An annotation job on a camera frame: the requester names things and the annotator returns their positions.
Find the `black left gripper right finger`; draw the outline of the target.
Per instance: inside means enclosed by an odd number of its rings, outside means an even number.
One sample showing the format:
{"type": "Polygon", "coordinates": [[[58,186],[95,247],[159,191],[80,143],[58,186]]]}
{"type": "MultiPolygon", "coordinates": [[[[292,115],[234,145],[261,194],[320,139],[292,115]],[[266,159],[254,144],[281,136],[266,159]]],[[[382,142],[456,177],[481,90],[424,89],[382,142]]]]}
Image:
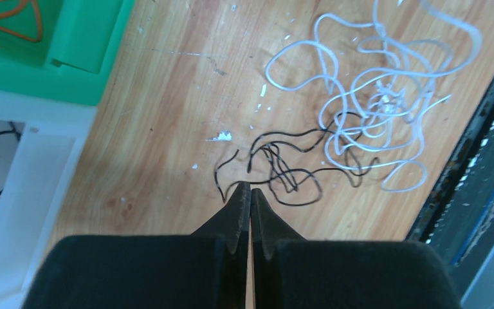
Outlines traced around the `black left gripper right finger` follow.
{"type": "Polygon", "coordinates": [[[418,241],[302,237],[252,190],[256,308],[459,308],[435,250],[418,241]]]}

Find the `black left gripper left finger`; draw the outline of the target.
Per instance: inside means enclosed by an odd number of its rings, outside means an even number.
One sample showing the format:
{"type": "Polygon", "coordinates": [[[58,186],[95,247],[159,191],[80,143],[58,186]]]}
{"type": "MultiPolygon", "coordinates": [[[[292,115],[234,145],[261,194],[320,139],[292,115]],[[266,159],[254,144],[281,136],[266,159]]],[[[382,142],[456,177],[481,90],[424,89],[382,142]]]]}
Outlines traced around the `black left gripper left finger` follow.
{"type": "Polygon", "coordinates": [[[189,235],[75,235],[47,255],[23,308],[244,308],[251,188],[189,235]]]}

